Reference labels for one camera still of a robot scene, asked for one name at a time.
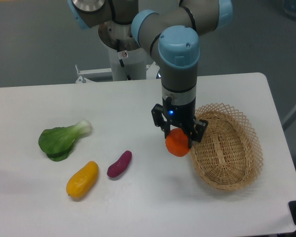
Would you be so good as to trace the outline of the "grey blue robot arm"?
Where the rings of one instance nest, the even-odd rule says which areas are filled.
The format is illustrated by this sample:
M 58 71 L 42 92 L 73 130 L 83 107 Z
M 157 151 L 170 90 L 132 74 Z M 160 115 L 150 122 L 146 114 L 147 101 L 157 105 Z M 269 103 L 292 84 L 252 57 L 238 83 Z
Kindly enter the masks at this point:
M 161 15 L 139 10 L 136 0 L 70 0 L 68 5 L 81 28 L 99 28 L 102 42 L 118 55 L 143 49 L 159 66 L 162 104 L 151 113 L 165 137 L 171 126 L 182 129 L 187 147 L 200 142 L 208 126 L 195 117 L 199 37 L 232 20 L 229 0 L 181 0 L 178 8 Z

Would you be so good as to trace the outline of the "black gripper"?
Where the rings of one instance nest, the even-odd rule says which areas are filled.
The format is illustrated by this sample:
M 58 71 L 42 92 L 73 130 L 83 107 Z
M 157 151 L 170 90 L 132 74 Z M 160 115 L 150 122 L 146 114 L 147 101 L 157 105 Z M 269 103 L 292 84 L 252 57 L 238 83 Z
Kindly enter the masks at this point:
M 163 105 L 155 104 L 151 114 L 154 125 L 161 129 L 164 138 L 167 138 L 173 125 L 187 132 L 189 149 L 194 142 L 200 143 L 209 123 L 207 120 L 194 119 L 196 88 L 185 92 L 162 88 L 162 99 Z

